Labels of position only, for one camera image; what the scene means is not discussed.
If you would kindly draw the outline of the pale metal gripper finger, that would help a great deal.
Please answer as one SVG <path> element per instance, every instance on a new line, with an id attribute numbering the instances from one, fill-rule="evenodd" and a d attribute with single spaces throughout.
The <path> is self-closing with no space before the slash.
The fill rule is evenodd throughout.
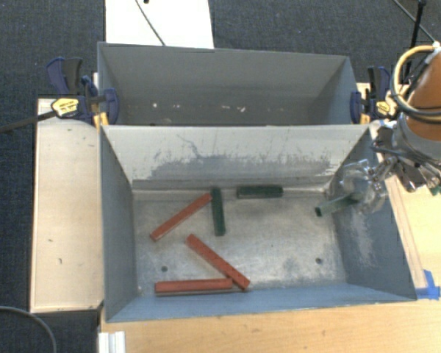
<path id="1" fill-rule="evenodd" d="M 330 196 L 385 197 L 384 181 L 393 169 L 393 158 L 372 166 L 368 160 L 343 164 L 334 175 Z"/>
<path id="2" fill-rule="evenodd" d="M 382 182 L 360 182 L 355 184 L 351 198 L 356 202 L 358 211 L 371 214 L 382 208 L 387 198 L 387 191 Z"/>

